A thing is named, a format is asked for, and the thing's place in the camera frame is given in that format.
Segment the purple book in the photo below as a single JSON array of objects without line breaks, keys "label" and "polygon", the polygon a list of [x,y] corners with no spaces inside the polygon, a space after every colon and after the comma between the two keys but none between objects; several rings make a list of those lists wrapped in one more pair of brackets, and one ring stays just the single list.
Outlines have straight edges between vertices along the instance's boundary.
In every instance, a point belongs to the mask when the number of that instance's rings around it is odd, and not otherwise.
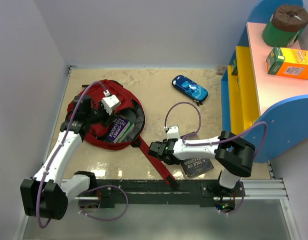
[{"label": "purple book", "polygon": [[120,143],[133,130],[134,122],[119,116],[110,126],[109,132],[105,136],[111,143]]}]

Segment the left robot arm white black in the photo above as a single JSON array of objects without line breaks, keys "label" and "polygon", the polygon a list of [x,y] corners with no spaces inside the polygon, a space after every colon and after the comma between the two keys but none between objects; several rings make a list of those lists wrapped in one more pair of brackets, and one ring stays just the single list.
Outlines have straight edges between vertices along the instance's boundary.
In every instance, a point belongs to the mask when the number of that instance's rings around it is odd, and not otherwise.
[{"label": "left robot arm white black", "polygon": [[72,103],[73,110],[61,124],[57,142],[47,160],[33,177],[24,179],[20,185],[27,216],[60,220],[68,204],[78,195],[92,196],[97,192],[93,173],[79,171],[66,182],[62,182],[63,175],[90,128],[96,124],[107,127],[120,101],[117,96],[106,94],[98,106],[94,106],[90,96],[77,95]]}]

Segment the red student backpack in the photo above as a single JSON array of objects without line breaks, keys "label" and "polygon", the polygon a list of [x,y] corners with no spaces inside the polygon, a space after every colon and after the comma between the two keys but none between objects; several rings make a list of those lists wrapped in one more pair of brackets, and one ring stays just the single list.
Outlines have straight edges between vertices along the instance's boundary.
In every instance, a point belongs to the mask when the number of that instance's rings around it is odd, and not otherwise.
[{"label": "red student backpack", "polygon": [[172,189],[178,183],[157,158],[155,143],[147,145],[141,137],[145,113],[139,99],[119,82],[100,80],[87,85],[67,107],[60,130],[80,134],[89,144],[113,151],[139,148]]}]

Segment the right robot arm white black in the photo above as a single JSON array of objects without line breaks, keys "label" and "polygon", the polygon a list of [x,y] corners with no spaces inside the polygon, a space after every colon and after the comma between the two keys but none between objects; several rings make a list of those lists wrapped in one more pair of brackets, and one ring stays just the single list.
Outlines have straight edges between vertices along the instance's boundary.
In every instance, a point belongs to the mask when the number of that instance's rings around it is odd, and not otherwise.
[{"label": "right robot arm white black", "polygon": [[230,131],[202,140],[183,140],[177,126],[168,128],[166,134],[165,140],[151,143],[148,154],[168,165],[195,158],[217,160],[224,167],[216,184],[221,196],[228,196],[241,178],[251,176],[255,146]]}]

